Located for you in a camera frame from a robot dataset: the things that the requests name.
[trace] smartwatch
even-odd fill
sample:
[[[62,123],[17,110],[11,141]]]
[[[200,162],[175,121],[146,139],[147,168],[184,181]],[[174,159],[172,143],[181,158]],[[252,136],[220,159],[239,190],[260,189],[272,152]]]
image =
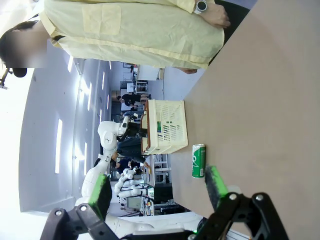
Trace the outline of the smartwatch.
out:
[[[195,14],[201,14],[203,13],[205,10],[207,10],[207,3],[205,0],[200,0],[196,3],[195,5],[195,10],[194,13]]]

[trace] soda can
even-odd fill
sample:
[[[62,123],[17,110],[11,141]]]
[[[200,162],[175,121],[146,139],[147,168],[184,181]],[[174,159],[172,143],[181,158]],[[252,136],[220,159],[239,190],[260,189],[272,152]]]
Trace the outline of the soda can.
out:
[[[206,145],[195,144],[192,146],[192,177],[203,178],[206,168]]]

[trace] brown tabletop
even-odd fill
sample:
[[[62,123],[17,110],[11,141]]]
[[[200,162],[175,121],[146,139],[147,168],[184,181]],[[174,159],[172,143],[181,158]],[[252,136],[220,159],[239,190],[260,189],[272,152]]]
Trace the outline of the brown tabletop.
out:
[[[258,0],[185,100],[189,146],[170,156],[175,202],[208,217],[192,145],[227,185],[270,195],[290,239],[319,239],[319,1]]]

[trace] bolt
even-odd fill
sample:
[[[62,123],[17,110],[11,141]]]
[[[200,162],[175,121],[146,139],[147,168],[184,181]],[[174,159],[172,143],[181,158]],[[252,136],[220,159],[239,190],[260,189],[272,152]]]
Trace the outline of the bolt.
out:
[[[188,236],[188,240],[194,240],[196,238],[195,234],[191,234],[190,236]]]
[[[262,201],[264,199],[264,196],[259,194],[255,197],[255,199],[257,199],[258,201]]]
[[[229,198],[230,198],[231,200],[235,200],[235,199],[237,198],[237,195],[234,194],[234,193],[232,193],[232,194],[229,196]]]
[[[85,205],[83,205],[80,207],[80,210],[84,212],[85,210],[87,210],[87,207]]]

